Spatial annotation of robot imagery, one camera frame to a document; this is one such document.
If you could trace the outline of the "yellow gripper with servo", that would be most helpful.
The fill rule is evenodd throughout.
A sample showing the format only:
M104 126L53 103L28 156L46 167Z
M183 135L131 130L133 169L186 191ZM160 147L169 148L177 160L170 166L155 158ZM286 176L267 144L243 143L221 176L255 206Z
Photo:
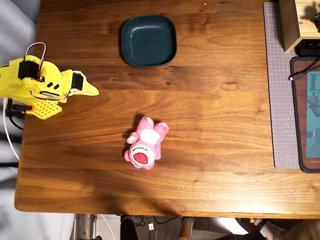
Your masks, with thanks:
M67 97L73 95L98 96L100 94L98 89L91 85L80 71L68 69L62 71L61 76L63 80L62 103L66 103Z

